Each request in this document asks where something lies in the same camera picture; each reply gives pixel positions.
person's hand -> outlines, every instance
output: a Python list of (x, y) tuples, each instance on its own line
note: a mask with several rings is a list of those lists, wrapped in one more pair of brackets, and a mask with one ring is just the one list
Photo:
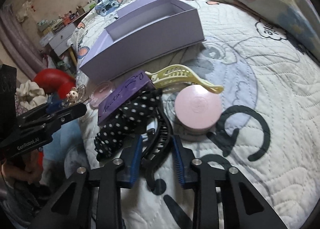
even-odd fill
[(23, 155), (22, 158), (26, 165), (24, 170), (5, 161), (1, 167), (2, 175), (5, 179), (14, 178), (20, 181), (26, 181), (28, 184), (39, 182), (43, 168), (38, 164), (38, 157), (39, 152), (37, 150)]

lavender gift box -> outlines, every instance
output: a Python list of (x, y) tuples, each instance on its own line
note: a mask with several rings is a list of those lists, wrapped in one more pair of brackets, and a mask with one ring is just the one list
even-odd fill
[(204, 41), (198, 11), (180, 0), (137, 0), (118, 11), (80, 69), (95, 83)]
[(134, 73), (99, 104), (98, 125), (103, 126), (112, 113), (116, 113), (116, 110), (138, 91), (154, 88), (152, 81), (144, 71)]

comb teeth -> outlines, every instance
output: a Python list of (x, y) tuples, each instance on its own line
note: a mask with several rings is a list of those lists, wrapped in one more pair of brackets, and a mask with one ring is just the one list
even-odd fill
[(185, 178), (184, 178), (184, 166), (182, 163), (182, 159), (180, 156), (180, 151), (176, 142), (176, 139), (172, 137), (173, 139), (173, 146), (174, 146), (174, 151), (173, 151), (173, 159), (174, 159), (174, 165), (176, 168), (176, 173), (178, 177), (178, 181), (182, 187), (185, 186)]
[(165, 122), (163, 119), (159, 120), (159, 125), (160, 125), (159, 142), (158, 144), (156, 144), (156, 147), (152, 151), (152, 154), (149, 156), (150, 160), (152, 160), (162, 149), (164, 149), (165, 142), (167, 141), (169, 136), (167, 127), (165, 126)]
[(137, 181), (137, 178), (139, 176), (141, 155), (142, 155), (142, 136), (140, 136), (140, 138), (139, 138), (139, 141), (137, 143), (136, 149), (134, 151), (134, 156), (133, 156), (133, 159), (131, 162), (130, 181), (129, 181), (131, 187)]

white cloth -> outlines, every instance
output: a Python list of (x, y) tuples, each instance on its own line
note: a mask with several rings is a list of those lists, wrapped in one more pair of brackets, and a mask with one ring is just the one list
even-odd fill
[(30, 110), (47, 102), (48, 96), (36, 82), (28, 80), (17, 88), (16, 95), (19, 98), (20, 105)]

plush toy eye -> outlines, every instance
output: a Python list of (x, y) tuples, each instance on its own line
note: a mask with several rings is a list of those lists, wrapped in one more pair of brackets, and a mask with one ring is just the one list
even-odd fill
[(105, 8), (102, 8), (99, 12), (97, 12), (101, 16), (106, 16), (107, 15), (107, 10)]
[(111, 2), (111, 5), (112, 5), (113, 7), (119, 7), (119, 6), (120, 6), (117, 1), (112, 1), (112, 2)]

